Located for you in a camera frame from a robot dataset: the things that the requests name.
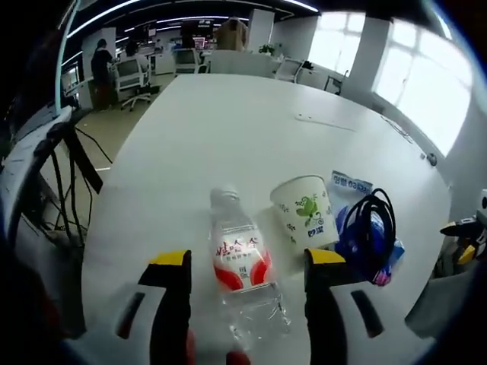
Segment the bottle label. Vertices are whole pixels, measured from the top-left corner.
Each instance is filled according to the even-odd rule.
[[[271,258],[258,230],[227,234],[214,242],[213,266],[225,290],[248,289],[269,282]]]

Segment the desk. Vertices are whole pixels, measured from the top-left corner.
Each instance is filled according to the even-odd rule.
[[[450,211],[446,185],[420,153],[379,114],[321,90],[241,75],[179,76],[127,138],[96,200],[82,275],[88,328],[97,308],[136,282],[150,259],[184,248],[193,251],[190,326],[197,349],[208,354],[228,346],[208,232],[210,190],[231,183],[263,232],[293,321],[285,344],[269,346],[260,360],[278,363],[279,353],[281,363],[306,363],[302,267],[287,249],[269,194],[294,176],[329,179],[333,170],[371,181],[390,196],[406,254],[388,286],[362,285],[405,316],[429,279],[443,240],[438,230]]]

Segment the floor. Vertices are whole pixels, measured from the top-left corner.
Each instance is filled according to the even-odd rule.
[[[164,89],[174,79],[173,75],[158,75],[152,78],[152,84],[160,86],[159,94],[164,92]],[[151,98],[154,100],[159,96],[153,95]],[[119,106],[115,106],[112,109],[103,112],[92,112],[85,116],[77,125],[77,127],[83,132],[89,134],[94,138],[98,144],[103,148],[105,153],[111,160],[115,160],[116,154],[122,147],[123,143],[129,137],[130,132],[134,129],[137,122],[140,120],[145,111],[150,107],[150,104],[146,102],[137,102],[134,106],[134,110],[131,112],[128,108],[121,110]],[[78,132],[78,137],[85,149],[91,163],[100,174],[101,179],[106,178],[110,173],[111,163],[105,158],[98,146],[88,137]],[[76,211],[80,224],[83,227],[89,225],[89,212],[90,212],[90,192],[81,178],[81,174],[76,174],[75,180],[75,200]],[[92,192],[93,202],[96,201],[97,194]],[[71,209],[71,195],[68,196],[65,202],[68,219],[73,221],[74,217]],[[52,212],[47,213],[46,221],[51,224],[55,224],[58,219],[59,213],[55,209]],[[59,218],[57,224],[64,226],[62,219]],[[70,224],[72,230],[75,230],[75,225]]]

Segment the potted plant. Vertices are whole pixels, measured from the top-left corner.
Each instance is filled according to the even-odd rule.
[[[259,48],[259,53],[265,53],[268,56],[273,56],[275,48],[272,44],[264,44]]]

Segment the white chair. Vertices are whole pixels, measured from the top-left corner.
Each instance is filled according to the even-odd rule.
[[[297,59],[284,59],[275,72],[274,78],[281,81],[290,81],[296,84],[299,71],[303,67],[303,62]]]
[[[142,71],[142,67],[137,59],[122,61],[116,65],[115,76],[117,93],[127,90],[135,91],[135,96],[124,101],[121,109],[127,104],[130,104],[130,111],[132,112],[137,100],[144,100],[147,103],[151,102],[150,92],[141,93],[142,88],[149,85],[149,73],[149,70]]]
[[[208,66],[201,64],[199,55],[194,48],[175,49],[174,57],[174,75],[182,74],[201,74],[206,73]]]

